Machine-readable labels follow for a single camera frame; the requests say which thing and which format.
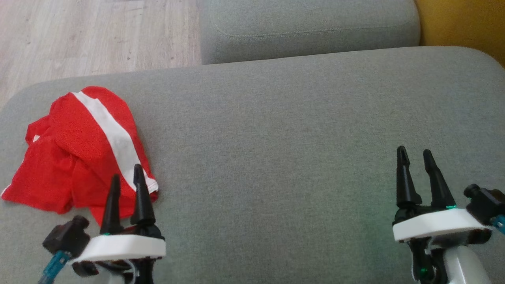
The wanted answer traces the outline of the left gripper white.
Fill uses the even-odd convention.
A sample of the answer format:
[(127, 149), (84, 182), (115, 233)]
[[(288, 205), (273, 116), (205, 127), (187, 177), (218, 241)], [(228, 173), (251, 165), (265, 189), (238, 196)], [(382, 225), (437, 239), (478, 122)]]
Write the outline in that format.
[[(153, 205), (140, 164), (134, 165), (133, 184), (136, 199), (131, 224), (154, 225)], [(71, 266), (80, 277), (100, 275), (106, 284), (153, 284), (153, 267), (157, 260), (166, 256), (166, 241), (138, 234), (118, 234), (124, 230), (120, 219), (120, 196), (120, 176), (115, 174), (103, 212), (100, 228), (103, 235), (92, 238), (83, 253), (71, 261)]]

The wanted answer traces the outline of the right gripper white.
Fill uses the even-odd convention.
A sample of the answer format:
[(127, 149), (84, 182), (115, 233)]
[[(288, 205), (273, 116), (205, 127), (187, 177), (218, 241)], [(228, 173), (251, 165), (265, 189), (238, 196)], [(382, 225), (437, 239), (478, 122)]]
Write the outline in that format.
[[(417, 284), (490, 284), (479, 257), (470, 248), (485, 244), (491, 227), (481, 224), (456, 202), (429, 149), (423, 151), (425, 171), (430, 180), (431, 207), (448, 209), (404, 220), (393, 225), (397, 242), (411, 251), (411, 274)], [(422, 204), (410, 173), (404, 146), (397, 148), (397, 207)]]

